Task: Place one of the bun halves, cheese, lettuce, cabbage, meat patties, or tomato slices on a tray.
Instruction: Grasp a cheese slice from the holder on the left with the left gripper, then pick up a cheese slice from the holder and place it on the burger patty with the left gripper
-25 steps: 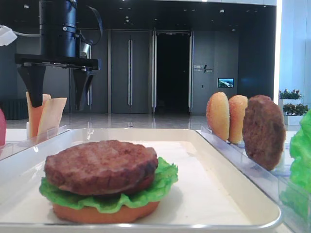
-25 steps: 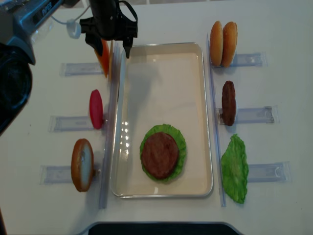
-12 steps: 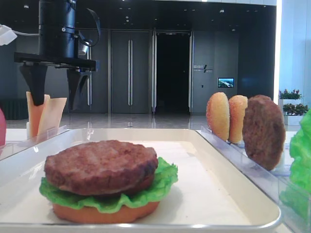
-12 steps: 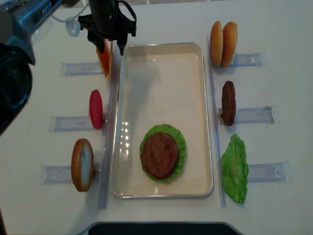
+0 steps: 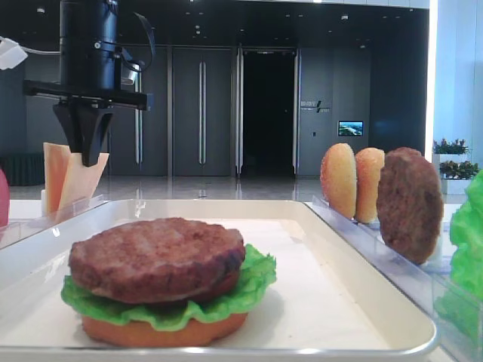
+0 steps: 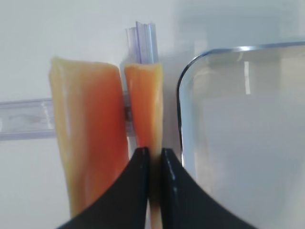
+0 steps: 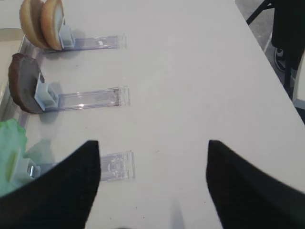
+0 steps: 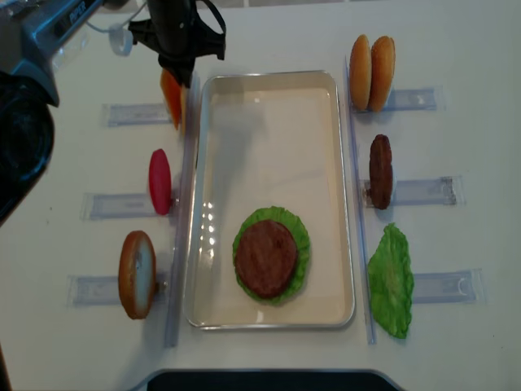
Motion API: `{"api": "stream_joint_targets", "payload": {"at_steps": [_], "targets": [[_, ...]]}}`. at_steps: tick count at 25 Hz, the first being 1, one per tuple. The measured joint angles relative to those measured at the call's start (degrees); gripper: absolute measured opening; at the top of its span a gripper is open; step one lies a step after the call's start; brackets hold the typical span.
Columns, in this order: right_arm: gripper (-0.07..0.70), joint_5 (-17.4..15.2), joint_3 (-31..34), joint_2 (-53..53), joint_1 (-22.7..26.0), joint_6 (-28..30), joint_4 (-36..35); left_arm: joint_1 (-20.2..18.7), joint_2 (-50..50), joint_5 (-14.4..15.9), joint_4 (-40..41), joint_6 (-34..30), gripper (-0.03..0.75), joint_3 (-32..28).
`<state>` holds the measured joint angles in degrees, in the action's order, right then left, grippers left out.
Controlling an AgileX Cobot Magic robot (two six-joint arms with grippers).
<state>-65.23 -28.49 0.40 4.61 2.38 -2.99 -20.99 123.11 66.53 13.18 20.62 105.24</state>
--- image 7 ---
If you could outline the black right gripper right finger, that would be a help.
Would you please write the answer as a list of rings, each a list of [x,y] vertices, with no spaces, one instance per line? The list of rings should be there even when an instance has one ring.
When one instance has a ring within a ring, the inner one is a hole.
[[[219,140],[208,144],[207,187],[224,229],[303,229],[305,195]]]

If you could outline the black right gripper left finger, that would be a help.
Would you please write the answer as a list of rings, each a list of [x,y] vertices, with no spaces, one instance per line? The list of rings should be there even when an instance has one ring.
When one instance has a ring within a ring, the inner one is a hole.
[[[1,197],[2,229],[83,229],[101,179],[99,142],[90,140],[51,170]]]

